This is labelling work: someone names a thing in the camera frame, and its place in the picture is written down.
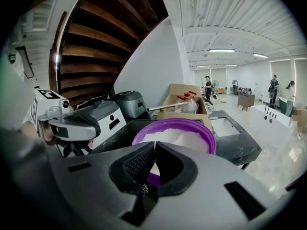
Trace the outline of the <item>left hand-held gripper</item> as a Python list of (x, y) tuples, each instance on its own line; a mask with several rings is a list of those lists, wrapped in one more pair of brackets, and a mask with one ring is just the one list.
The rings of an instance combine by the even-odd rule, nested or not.
[(98, 121), (84, 111), (73, 112), (63, 119), (52, 119), (71, 112), (70, 102), (52, 90), (34, 89), (30, 117), (35, 128), (48, 120), (55, 136), (64, 141), (89, 141), (101, 133)]

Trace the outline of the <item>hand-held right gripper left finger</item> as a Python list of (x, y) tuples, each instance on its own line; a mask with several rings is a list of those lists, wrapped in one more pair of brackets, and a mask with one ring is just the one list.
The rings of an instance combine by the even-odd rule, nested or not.
[(141, 229), (146, 211), (141, 187), (154, 162), (154, 143), (49, 161), (66, 202), (94, 230)]

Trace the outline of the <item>person's left hand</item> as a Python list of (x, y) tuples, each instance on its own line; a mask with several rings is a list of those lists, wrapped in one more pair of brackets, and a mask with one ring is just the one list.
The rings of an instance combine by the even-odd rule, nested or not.
[(51, 126), (48, 123), (42, 123), (42, 134), (40, 135), (38, 134), (34, 124), (30, 121), (23, 123), (20, 130), (24, 135), (30, 138), (43, 139), (48, 144), (50, 144), (55, 137)]

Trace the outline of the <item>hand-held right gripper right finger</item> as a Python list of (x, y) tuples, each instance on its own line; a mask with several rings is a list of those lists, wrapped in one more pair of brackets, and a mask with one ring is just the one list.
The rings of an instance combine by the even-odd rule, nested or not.
[(275, 198), (233, 163), (157, 142), (162, 185), (146, 230), (283, 230), (291, 194)]

